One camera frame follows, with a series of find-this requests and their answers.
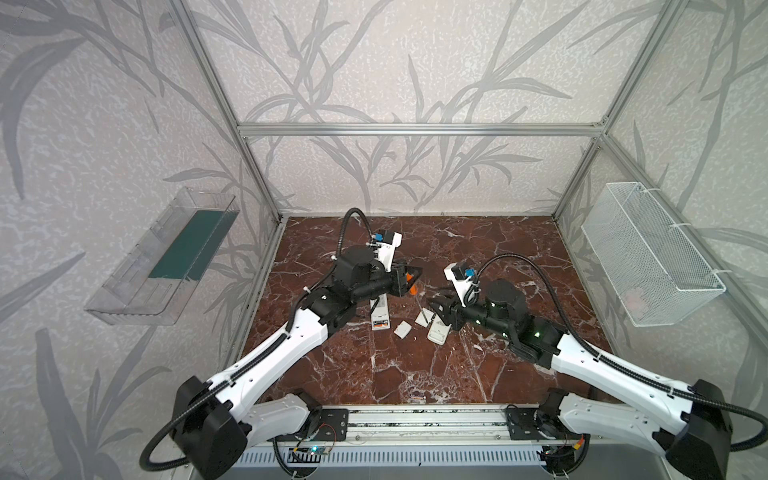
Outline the white remote being unloaded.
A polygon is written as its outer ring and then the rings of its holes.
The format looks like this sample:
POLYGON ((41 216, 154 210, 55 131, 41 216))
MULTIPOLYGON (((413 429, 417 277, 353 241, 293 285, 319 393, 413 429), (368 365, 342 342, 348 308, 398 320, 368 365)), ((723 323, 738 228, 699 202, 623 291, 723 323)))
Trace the white remote being unloaded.
POLYGON ((444 345, 450 332, 451 327, 444 324, 440 318, 436 318, 430 323, 427 339, 436 345, 444 345))

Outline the white battery cover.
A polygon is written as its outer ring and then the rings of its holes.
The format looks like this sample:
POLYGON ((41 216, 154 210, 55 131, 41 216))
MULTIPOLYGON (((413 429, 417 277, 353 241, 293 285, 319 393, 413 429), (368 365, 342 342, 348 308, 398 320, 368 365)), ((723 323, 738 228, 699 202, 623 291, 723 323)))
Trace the white battery cover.
POLYGON ((427 308, 422 308, 421 311, 417 314, 415 323, 424 328, 429 328, 435 317, 436 314, 434 312, 427 308))
POLYGON ((402 321, 394 330, 394 334, 400 339, 405 339, 411 330, 412 326, 408 322, 402 321))

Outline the white remote with display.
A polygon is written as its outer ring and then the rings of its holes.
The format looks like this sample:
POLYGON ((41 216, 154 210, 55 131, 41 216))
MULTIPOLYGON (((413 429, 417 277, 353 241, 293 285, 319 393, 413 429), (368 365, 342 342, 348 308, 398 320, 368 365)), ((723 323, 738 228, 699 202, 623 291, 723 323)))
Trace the white remote with display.
POLYGON ((386 294, 382 294, 370 301, 370 320, 373 331, 388 330, 390 328, 390 315, 386 294))

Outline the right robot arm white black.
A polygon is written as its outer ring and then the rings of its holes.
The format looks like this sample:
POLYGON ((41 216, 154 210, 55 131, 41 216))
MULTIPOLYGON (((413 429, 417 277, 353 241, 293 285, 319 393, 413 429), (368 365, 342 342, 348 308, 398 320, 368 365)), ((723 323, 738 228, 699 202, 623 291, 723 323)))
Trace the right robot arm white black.
POLYGON ((547 438, 573 435, 582 443, 607 437, 664 457, 689 479, 725 478, 733 425, 715 385, 664 378, 581 342, 566 327, 532 315, 518 294, 471 305, 454 295, 438 296, 429 305, 451 328, 483 327, 503 337, 517 357, 613 398, 601 402, 552 389, 529 417, 510 413, 510 425, 534 428, 547 438))

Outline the orange handled screwdriver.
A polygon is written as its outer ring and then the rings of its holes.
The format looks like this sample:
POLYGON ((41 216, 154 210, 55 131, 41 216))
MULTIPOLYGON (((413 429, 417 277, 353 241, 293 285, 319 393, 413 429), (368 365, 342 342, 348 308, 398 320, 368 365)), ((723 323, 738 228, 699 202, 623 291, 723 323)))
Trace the orange handled screwdriver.
POLYGON ((411 296, 416 296, 418 294, 418 287, 416 286, 416 283, 419 280, 420 276, 421 276, 420 273, 405 274, 407 293, 410 294, 411 296))

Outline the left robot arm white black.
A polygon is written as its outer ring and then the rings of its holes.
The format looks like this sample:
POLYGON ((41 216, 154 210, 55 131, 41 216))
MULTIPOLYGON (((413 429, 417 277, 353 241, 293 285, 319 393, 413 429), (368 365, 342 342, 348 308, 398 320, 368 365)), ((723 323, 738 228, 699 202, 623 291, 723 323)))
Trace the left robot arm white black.
POLYGON ((288 322, 249 354, 207 381, 190 377, 177 390, 172 419, 154 437, 170 437, 182 457, 156 463, 145 447, 140 466, 160 471, 191 465, 203 479, 218 479, 254 444, 318 429, 320 405, 288 394, 261 403, 262 395, 295 363, 322 345, 356 314, 361 302, 406 295, 422 270, 377 260, 336 264, 323 282, 299 297, 288 322))

